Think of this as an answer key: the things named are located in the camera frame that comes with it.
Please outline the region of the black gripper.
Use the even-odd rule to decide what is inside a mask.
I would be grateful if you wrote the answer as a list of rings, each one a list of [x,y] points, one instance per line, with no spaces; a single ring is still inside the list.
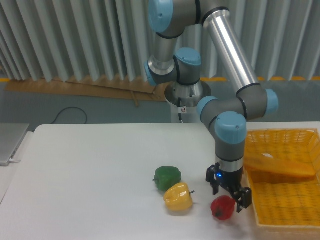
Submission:
[[[237,171],[228,172],[220,169],[220,164],[216,163],[206,170],[206,182],[212,187],[212,194],[219,193],[219,187],[228,191],[236,201],[236,212],[247,209],[252,204],[252,190],[249,187],[242,187],[241,181],[243,168]]]

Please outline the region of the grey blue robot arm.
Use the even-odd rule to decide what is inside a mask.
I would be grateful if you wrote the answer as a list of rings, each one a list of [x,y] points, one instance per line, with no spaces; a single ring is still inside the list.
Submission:
[[[230,23],[230,10],[222,0],[151,0],[148,21],[155,32],[154,50],[144,69],[150,85],[176,82],[197,86],[201,57],[191,48],[176,50],[178,38],[187,27],[201,25],[210,35],[235,97],[219,100],[203,97],[196,105],[200,121],[215,140],[216,162],[206,171],[213,193],[225,189],[237,210],[252,204],[252,190],[241,185],[244,168],[247,122],[278,110],[277,94],[264,89],[248,61]]]

